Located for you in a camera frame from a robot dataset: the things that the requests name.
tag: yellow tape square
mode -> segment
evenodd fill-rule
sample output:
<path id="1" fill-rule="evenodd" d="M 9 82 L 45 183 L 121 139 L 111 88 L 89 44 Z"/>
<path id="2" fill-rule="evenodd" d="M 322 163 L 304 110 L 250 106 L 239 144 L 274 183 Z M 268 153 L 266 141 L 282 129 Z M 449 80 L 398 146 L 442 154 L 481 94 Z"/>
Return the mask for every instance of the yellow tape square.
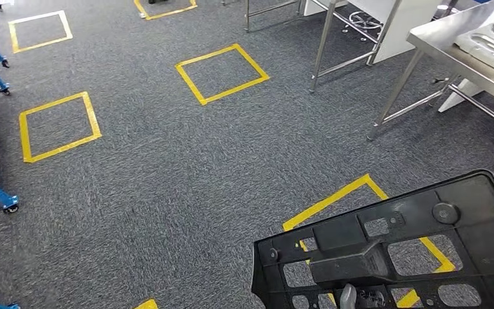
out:
<path id="1" fill-rule="evenodd" d="M 65 34 L 66 34 L 65 37 L 63 37 L 61 39 L 55 39 L 55 40 L 52 40 L 49 42 L 36 44 L 33 46 L 29 46 L 29 47 L 22 47 L 22 48 L 19 47 L 18 37 L 16 36 L 16 26 L 15 26 L 16 24 L 25 23 L 26 21 L 33 21 L 35 19 L 51 17 L 54 15 L 58 15 L 60 17 L 61 23 L 63 24 L 63 29 L 65 30 Z M 42 15 L 26 17 L 26 18 L 22 18 L 22 19 L 16 19 L 15 21 L 9 21 L 8 22 L 8 28 L 10 29 L 10 39 L 12 40 L 12 52 L 13 53 L 25 52 L 26 50 L 32 50 L 34 48 L 43 47 L 46 45 L 62 42 L 62 41 L 73 38 L 73 34 L 71 33 L 71 28 L 69 27 L 69 23 L 67 22 L 67 17 L 65 16 L 65 11 L 46 13 L 46 14 L 42 14 Z"/>
<path id="2" fill-rule="evenodd" d="M 92 135 L 81 138 L 80 140 L 68 143 L 67 145 L 58 147 L 54 150 L 51 151 L 46 151 L 45 153 L 38 154 L 36 156 L 33 156 L 31 154 L 31 144 L 29 141 L 29 129 L 27 126 L 27 115 L 36 113 L 38 111 L 42 111 L 43 109 L 51 108 L 53 106 L 65 103 L 70 100 L 75 100 L 76 98 L 82 98 L 84 101 L 84 107 L 86 108 L 86 113 L 88 116 L 88 122 L 90 123 L 90 127 L 92 129 Z M 62 153 L 65 150 L 69 150 L 71 148 L 74 148 L 78 145 L 82 145 L 85 143 L 88 143 L 92 140 L 95 140 L 97 138 L 101 137 L 101 131 L 99 130 L 99 125 L 97 124 L 97 119 L 95 118 L 95 113 L 93 111 L 92 103 L 90 101 L 90 97 L 88 96 L 88 92 L 84 91 L 81 93 L 77 93 L 76 95 L 72 95 L 66 98 L 62 98 L 60 100 L 50 102 L 41 106 L 38 106 L 36 108 L 29 109 L 27 111 L 23 111 L 20 113 L 19 116 L 20 120 L 20 138 L 22 142 L 22 152 L 24 156 L 24 162 L 28 163 L 34 163 L 36 161 L 48 158 L 49 156 L 53 156 L 58 153 Z"/>
<path id="3" fill-rule="evenodd" d="M 150 21 L 151 19 L 157 19 L 157 18 L 160 18 L 160 17 L 164 17 L 164 16 L 168 16 L 168 15 L 173 15 L 173 14 L 177 14 L 177 13 L 181 13 L 181 12 L 184 12 L 184 11 L 191 10 L 193 8 L 197 8 L 196 0 L 190 0 L 190 6 L 188 6 L 186 8 L 180 8 L 179 10 L 175 10 L 175 11 L 171 11 L 171 12 L 165 12 L 165 13 L 162 13 L 162 14 L 149 16 L 148 13 L 147 13 L 147 11 L 145 10 L 145 8 L 139 2 L 139 0 L 133 0 L 133 3 L 135 4 L 135 6 L 137 7 L 137 9 L 139 10 L 139 13 L 143 14 L 144 15 L 144 19 L 146 19 L 148 21 Z"/>
<path id="4" fill-rule="evenodd" d="M 348 195 L 349 193 L 355 191 L 356 189 L 359 189 L 360 187 L 368 185 L 376 195 L 378 195 L 382 200 L 386 200 L 389 198 L 381 188 L 376 185 L 374 180 L 370 178 L 370 175 L 365 174 L 361 178 L 358 178 L 357 180 L 353 181 L 349 185 L 346 185 L 345 187 L 341 188 L 340 190 L 336 191 L 326 199 L 315 203 L 312 205 L 310 208 L 302 211 L 301 213 L 297 214 L 296 216 L 292 217 L 290 220 L 287 222 L 283 223 L 283 230 L 288 231 L 292 230 L 295 227 L 297 227 L 299 224 L 302 222 L 306 221 L 310 217 L 314 216 L 316 213 L 322 211 L 325 209 L 327 206 L 330 204 L 340 200 L 344 196 Z M 455 266 L 453 265 L 452 262 L 434 245 L 432 241 L 428 237 L 422 237 L 419 239 L 425 247 L 437 258 L 441 266 L 433 271 L 433 273 L 440 273 L 440 272 L 452 272 L 455 270 Z M 300 241 L 300 246 L 304 251 L 307 251 L 307 247 L 304 244 L 304 242 Z M 336 304 L 336 301 L 334 300 L 334 296 L 331 293 L 328 293 L 328 297 L 332 300 L 334 304 Z M 416 302 L 419 301 L 419 297 L 416 294 L 415 290 L 409 291 L 405 296 L 403 296 L 398 302 L 397 302 L 397 307 L 398 308 L 411 308 Z"/>
<path id="5" fill-rule="evenodd" d="M 239 86 L 236 86 L 236 87 L 234 87 L 232 89 L 229 89 L 229 90 L 223 91 L 221 93 L 218 93 L 216 95 L 213 95 L 211 97 L 205 98 L 200 93 L 199 89 L 196 87 L 196 85 L 194 84 L 194 82 L 192 82 L 192 79 L 190 79 L 190 77 L 186 73 L 185 69 L 183 69 L 183 66 L 185 66 L 187 64 L 191 64 L 191 63 L 197 62 L 197 61 L 201 61 L 201 60 L 204 60 L 204 59 L 208 59 L 208 58 L 211 58 L 211 57 L 215 57 L 216 55 L 220 55 L 222 53 L 230 52 L 232 50 L 237 50 L 243 56 L 243 58 L 245 60 L 247 60 L 247 62 L 249 62 L 249 64 L 251 64 L 251 66 L 253 67 L 253 69 L 255 69 L 255 71 L 260 75 L 260 77 L 258 79 L 255 79 L 255 80 L 251 80 L 250 82 L 246 82 L 245 84 L 241 84 Z M 196 58 L 193 58 L 193 59 L 190 59 L 190 60 L 186 60 L 186 61 L 181 61 L 181 62 L 179 62 L 179 63 L 177 63 L 175 65 L 175 68 L 177 69 L 177 71 L 179 72 L 179 74 L 183 77 L 183 79 L 185 80 L 185 82 L 189 86 L 190 90 L 192 90 L 194 96 L 196 96 L 197 100 L 199 101 L 199 103 L 201 105 L 206 105 L 209 102 L 213 102 L 213 101 L 218 100 L 220 98 L 223 98 L 223 97 L 225 97 L 227 95 L 231 95 L 232 93 L 236 93 L 236 92 L 238 92 L 240 90 L 243 90 L 245 88 L 251 87 L 253 85 L 259 84 L 261 82 L 264 82 L 265 80 L 270 79 L 270 76 L 268 76 L 268 74 L 266 74 L 266 72 L 264 72 L 264 70 L 251 58 L 251 56 L 249 56 L 243 50 L 243 48 L 241 48 L 241 46 L 239 46 L 239 44 L 237 44 L 237 43 L 232 44 L 229 47 L 223 48 L 222 50 L 217 50 L 217 51 L 214 51 L 212 53 L 208 53 L 207 55 L 203 55 L 203 56 L 196 57 Z"/>

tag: caster wheel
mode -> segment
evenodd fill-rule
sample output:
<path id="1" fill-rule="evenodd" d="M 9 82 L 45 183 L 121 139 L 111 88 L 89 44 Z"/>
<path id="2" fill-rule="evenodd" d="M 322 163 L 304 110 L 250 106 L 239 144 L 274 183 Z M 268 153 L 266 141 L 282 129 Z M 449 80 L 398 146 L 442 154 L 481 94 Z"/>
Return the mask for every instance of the caster wheel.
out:
<path id="1" fill-rule="evenodd" d="M 12 214 L 18 211 L 18 205 L 12 205 L 7 209 L 3 209 L 3 212 L 5 214 Z"/>

